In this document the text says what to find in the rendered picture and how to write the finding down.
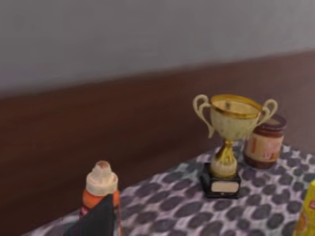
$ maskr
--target trophy stem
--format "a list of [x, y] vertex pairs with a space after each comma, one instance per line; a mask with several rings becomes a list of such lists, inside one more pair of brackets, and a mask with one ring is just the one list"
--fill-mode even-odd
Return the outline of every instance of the trophy stem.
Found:
[[237, 171], [237, 160], [233, 153], [233, 141], [224, 140], [221, 149], [211, 161], [211, 173], [218, 178], [233, 178]]

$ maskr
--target gold trophy cup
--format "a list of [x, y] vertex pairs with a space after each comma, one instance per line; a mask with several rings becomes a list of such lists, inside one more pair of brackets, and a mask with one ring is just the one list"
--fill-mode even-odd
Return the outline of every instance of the gold trophy cup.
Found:
[[[204, 108], [210, 108], [211, 124], [203, 115]], [[208, 138], [217, 131], [224, 139], [223, 146], [212, 158], [211, 163], [204, 164], [200, 176], [206, 196], [237, 198], [241, 179], [237, 173], [233, 142], [248, 136], [256, 126], [272, 117], [278, 109], [278, 104], [275, 100], [269, 99], [261, 106], [249, 98], [237, 95], [215, 95], [209, 100], [206, 95], [201, 94], [194, 98], [193, 109], [208, 126]]]

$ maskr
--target gold rim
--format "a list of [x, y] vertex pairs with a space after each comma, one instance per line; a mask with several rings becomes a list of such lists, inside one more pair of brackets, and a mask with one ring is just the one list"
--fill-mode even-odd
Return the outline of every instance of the gold rim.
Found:
[[[249, 113], [249, 114], [242, 114], [242, 113], [226, 111], [226, 110], [223, 110], [223, 109], [214, 105], [215, 102], [221, 101], [221, 100], [233, 100], [233, 101], [242, 102], [242, 103], [248, 104], [248, 105], [256, 108], [257, 112], [256, 113]], [[225, 114], [225, 115], [230, 116], [230, 117], [239, 118], [239, 119], [257, 118], [259, 116], [260, 112], [262, 111], [262, 106], [259, 103], [255, 102], [249, 98], [246, 98], [246, 97], [231, 95], [231, 94], [212, 96], [210, 98], [210, 103], [211, 103], [211, 107], [213, 109], [215, 109], [217, 112], [220, 112], [220, 113]]]

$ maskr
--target spotted fabric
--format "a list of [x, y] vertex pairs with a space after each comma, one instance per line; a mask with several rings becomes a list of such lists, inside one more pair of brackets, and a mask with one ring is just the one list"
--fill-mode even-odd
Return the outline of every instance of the spotted fabric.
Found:
[[[215, 153], [157, 174], [122, 192], [125, 236], [291, 236], [309, 183], [315, 157], [283, 146], [277, 165], [262, 171], [243, 162], [242, 143], [234, 147], [242, 179], [240, 198], [207, 199], [198, 181]], [[59, 236], [77, 213], [44, 226], [32, 236]]]

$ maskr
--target black trophy base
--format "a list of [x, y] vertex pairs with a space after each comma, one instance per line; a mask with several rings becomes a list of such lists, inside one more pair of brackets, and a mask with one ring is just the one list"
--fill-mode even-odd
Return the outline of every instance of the black trophy base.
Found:
[[209, 162], [203, 165], [200, 182], [207, 198], [237, 199], [239, 196], [241, 178], [238, 173], [233, 178], [215, 177], [210, 172]]

